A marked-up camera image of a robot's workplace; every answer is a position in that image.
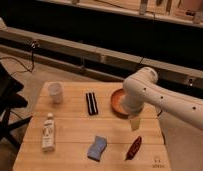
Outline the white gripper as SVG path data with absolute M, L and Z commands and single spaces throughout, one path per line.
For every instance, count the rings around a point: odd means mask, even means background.
M 133 131 L 138 130 L 140 125 L 140 117 L 138 115 L 143 109 L 143 102 L 131 96 L 124 96 L 121 105 L 128 115 L 133 115 L 129 119 L 131 129 Z

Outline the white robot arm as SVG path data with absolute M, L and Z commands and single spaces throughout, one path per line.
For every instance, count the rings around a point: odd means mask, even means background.
M 123 109 L 129 115 L 139 115 L 144 103 L 149 103 L 203 131 L 203 99 L 168 90 L 157 81 L 158 74 L 151 67 L 128 76 L 123 81 Z

